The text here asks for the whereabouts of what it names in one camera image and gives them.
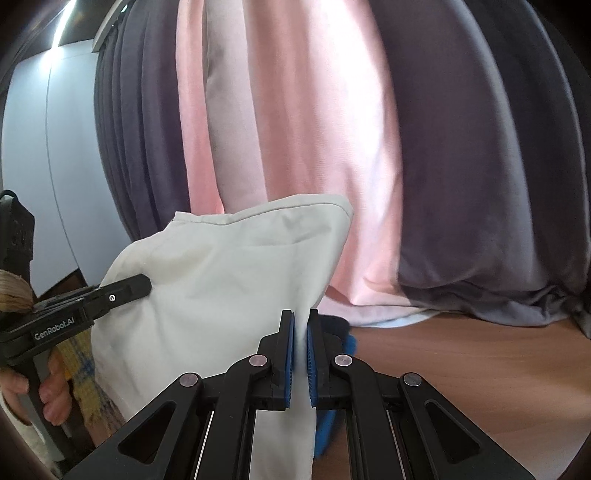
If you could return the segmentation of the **cream white shorts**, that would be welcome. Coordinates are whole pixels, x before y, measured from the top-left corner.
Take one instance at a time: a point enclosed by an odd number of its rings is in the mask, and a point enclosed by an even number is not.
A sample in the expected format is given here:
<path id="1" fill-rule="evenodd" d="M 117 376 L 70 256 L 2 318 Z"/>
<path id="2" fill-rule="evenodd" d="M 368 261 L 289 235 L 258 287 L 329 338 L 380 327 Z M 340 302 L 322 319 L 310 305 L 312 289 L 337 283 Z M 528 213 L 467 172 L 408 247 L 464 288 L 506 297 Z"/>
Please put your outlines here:
<path id="1" fill-rule="evenodd" d="M 294 195 L 235 214 L 179 212 L 136 241 L 104 277 L 137 274 L 150 293 L 91 330 L 95 378 L 124 418 L 187 372 L 221 374 L 295 317 L 290 408 L 256 417 L 254 479 L 308 479 L 317 414 L 308 397 L 305 328 L 342 255 L 353 208 L 339 195 Z"/>

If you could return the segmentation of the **mustard plaid scarf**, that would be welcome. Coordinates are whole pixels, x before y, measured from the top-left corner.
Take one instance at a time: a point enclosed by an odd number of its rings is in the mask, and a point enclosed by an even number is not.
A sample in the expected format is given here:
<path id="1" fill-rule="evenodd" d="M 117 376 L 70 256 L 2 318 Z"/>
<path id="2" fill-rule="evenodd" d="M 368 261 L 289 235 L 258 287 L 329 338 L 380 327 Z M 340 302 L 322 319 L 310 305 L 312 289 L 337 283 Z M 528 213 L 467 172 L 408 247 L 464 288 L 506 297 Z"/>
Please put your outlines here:
<path id="1" fill-rule="evenodd" d="M 95 379 L 90 331 L 83 331 L 60 343 L 57 349 L 64 361 L 73 395 L 83 418 L 83 424 L 96 444 L 113 435 L 123 424 L 123 418 Z"/>

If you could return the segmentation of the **blue folded garment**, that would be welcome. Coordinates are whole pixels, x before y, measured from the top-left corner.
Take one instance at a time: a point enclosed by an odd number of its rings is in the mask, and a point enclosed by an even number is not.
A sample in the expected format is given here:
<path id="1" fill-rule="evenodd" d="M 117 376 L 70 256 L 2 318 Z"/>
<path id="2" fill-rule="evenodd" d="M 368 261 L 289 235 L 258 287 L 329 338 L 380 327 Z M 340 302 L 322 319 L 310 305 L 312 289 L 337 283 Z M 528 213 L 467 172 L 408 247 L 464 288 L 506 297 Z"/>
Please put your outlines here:
<path id="1" fill-rule="evenodd" d="M 317 430 L 315 431 L 315 459 L 325 454 L 344 422 L 346 391 L 342 390 L 332 398 L 322 400 L 317 409 Z"/>

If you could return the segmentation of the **pink curtain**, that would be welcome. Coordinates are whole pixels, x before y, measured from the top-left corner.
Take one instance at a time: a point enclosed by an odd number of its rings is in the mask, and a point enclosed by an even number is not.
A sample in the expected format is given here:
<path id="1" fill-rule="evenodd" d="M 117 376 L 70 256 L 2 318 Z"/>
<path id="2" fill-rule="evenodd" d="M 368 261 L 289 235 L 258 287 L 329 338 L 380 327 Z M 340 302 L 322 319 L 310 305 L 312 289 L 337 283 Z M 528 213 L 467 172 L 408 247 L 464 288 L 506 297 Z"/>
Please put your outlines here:
<path id="1" fill-rule="evenodd" d="M 353 206 L 322 312 L 386 328 L 428 318 L 402 291 L 394 88 L 365 1 L 183 1 L 175 44 L 190 209 L 295 194 Z"/>

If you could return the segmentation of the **grey curtain right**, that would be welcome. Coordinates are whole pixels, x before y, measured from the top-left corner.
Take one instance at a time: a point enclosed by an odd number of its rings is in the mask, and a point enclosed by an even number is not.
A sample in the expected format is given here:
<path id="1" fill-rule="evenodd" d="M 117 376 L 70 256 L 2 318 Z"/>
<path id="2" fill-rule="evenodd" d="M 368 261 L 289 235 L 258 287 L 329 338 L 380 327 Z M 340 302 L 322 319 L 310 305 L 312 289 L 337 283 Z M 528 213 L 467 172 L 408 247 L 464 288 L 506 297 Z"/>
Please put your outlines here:
<path id="1" fill-rule="evenodd" d="M 583 103 L 526 1 L 375 1 L 402 143 L 415 307 L 590 329 Z"/>

